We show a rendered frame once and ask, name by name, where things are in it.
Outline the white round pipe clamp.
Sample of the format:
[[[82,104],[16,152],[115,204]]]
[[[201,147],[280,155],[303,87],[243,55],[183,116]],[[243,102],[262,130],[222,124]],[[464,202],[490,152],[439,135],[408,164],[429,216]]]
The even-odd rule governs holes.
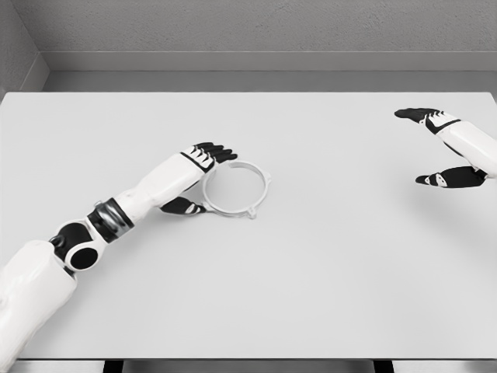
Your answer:
[[[272,181],[271,175],[267,171],[261,169],[259,166],[254,164],[253,162],[248,162],[243,160],[231,160],[227,161],[226,165],[233,169],[247,169],[258,175],[263,183],[263,191],[261,196],[259,197],[258,200],[256,200],[252,204],[238,210],[229,211],[216,205],[208,196],[207,186],[209,182],[214,178],[216,171],[218,171],[221,168],[220,166],[218,166],[214,170],[209,171],[202,180],[203,207],[205,208],[207,213],[213,213],[227,218],[256,219],[258,214],[258,209],[268,195],[269,185],[271,184]]]

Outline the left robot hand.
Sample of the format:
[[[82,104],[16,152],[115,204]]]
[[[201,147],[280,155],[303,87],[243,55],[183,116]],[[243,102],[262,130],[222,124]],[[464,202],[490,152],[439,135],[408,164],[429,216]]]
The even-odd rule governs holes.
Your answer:
[[[178,154],[174,154],[158,167],[158,188],[151,192],[155,206],[161,211],[175,215],[203,214],[206,208],[193,202],[181,193],[191,189],[211,170],[223,162],[238,157],[232,149],[213,142],[192,145]]]

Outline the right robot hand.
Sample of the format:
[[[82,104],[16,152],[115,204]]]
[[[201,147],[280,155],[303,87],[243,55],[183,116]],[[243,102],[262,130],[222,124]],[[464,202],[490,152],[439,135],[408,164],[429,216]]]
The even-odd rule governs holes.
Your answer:
[[[400,109],[394,115],[427,128],[452,152],[468,161],[466,166],[418,176],[415,179],[418,184],[462,189],[479,187],[488,179],[497,179],[497,139],[471,122],[433,108]]]

